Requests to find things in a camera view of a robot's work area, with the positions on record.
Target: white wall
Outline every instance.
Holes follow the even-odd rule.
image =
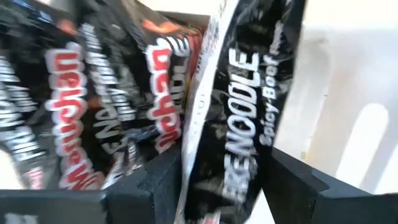
[[[374,194],[398,192],[397,5],[309,2],[275,144]]]

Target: black noodle package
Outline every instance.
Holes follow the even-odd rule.
[[[101,189],[122,176],[134,149],[79,26],[74,13],[37,1],[0,3],[0,140],[23,189]]]
[[[305,0],[223,1],[188,99],[176,223],[244,223],[294,77]]]
[[[106,89],[123,133],[149,160],[181,136],[186,89],[201,32],[135,0],[80,2],[88,66]]]

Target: spicy beef noodle package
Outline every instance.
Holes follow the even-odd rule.
[[[304,0],[228,0],[188,100],[176,223],[244,223],[294,77]]]

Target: orange graphic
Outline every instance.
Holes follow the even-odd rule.
[[[67,19],[63,19],[63,20],[59,21],[57,27],[60,30],[66,32],[67,34],[77,35],[77,30],[75,28],[75,25]]]
[[[149,21],[147,19],[144,19],[142,22],[142,25],[151,31],[154,31],[156,33],[160,34],[169,34],[171,32],[179,30],[179,26],[175,25],[173,22],[167,21],[167,22],[162,22],[159,25],[154,24],[152,21]]]
[[[94,96],[88,100],[88,107],[89,108],[101,108],[101,99],[99,96]]]

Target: brand logo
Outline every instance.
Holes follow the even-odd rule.
[[[227,119],[225,149],[229,152],[224,156],[225,178],[223,196],[243,203],[249,188],[249,182],[256,175],[257,163],[254,141],[257,118],[257,93],[255,88],[261,84],[259,54],[252,55],[247,62],[247,55],[236,49],[229,50],[228,74],[231,82],[228,85],[228,108],[232,113]]]
[[[188,89],[187,87],[188,87],[189,81],[191,80],[191,78],[195,72],[195,68],[196,68],[196,65],[198,62],[199,51],[200,51],[201,40],[202,40],[202,35],[201,35],[200,31],[197,29],[194,29],[194,28],[179,26],[170,21],[162,22],[159,25],[156,25],[152,21],[150,21],[148,19],[144,19],[144,21],[142,22],[142,25],[146,29],[151,30],[156,33],[160,33],[160,34],[169,34],[169,33],[180,30],[181,33],[177,34],[177,37],[180,39],[184,39],[182,34],[185,34],[187,36],[186,39],[188,41],[185,41],[184,44],[187,44],[189,46],[190,53],[188,53],[188,55],[186,57],[190,57],[190,60],[189,60],[189,62],[187,60],[185,62],[186,64],[183,67],[181,65],[179,67],[182,67],[183,68],[182,70],[185,73],[185,79],[183,81],[184,82],[184,90]],[[185,100],[186,97],[187,97],[187,91],[184,93],[182,100]]]
[[[81,46],[69,42],[65,49],[49,50],[45,58],[53,90],[45,107],[53,111],[52,132],[56,136],[57,154],[62,158],[63,174],[59,186],[73,190],[98,189],[104,179],[103,174],[94,172],[91,161],[81,148],[83,125],[80,118],[87,107],[82,98],[86,95],[86,77],[81,72],[84,69]]]
[[[156,121],[160,136],[156,149],[163,152],[181,135],[180,116],[175,109],[169,90],[169,65],[172,48],[165,39],[157,39],[158,45],[149,45],[146,50],[148,70],[151,72],[150,87],[155,95],[154,107],[147,113]]]

